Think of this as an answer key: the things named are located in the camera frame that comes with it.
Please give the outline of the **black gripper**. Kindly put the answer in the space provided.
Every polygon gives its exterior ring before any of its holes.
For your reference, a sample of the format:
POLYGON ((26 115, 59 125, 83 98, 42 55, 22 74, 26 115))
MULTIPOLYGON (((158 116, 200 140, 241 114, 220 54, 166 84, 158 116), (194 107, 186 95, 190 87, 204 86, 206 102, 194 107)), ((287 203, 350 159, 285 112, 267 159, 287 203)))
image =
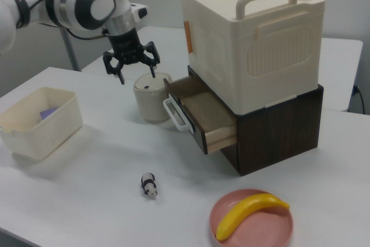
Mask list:
POLYGON ((152 78, 156 77, 154 67, 160 63, 160 56, 153 41, 142 47, 136 28, 125 34, 109 35, 108 39, 113 49, 113 53, 108 51, 103 53, 103 63, 108 75, 117 76, 124 85, 125 80, 121 73, 124 64, 142 62, 150 68, 152 78), (118 60, 116 66, 111 63, 113 58, 118 60))

